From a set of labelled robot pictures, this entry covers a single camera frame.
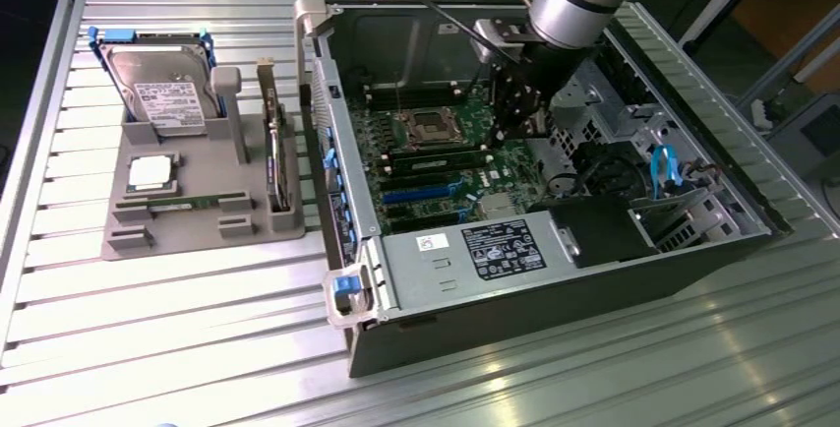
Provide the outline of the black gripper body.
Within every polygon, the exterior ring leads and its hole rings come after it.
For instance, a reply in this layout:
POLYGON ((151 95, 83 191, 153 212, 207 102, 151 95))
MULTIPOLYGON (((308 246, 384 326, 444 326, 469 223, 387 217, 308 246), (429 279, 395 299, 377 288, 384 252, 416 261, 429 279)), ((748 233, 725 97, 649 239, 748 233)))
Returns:
POLYGON ((501 145, 524 122, 548 108, 555 94, 567 85, 593 47, 567 49, 528 42, 517 64, 505 64, 491 75, 489 102, 493 119, 485 144, 501 145))

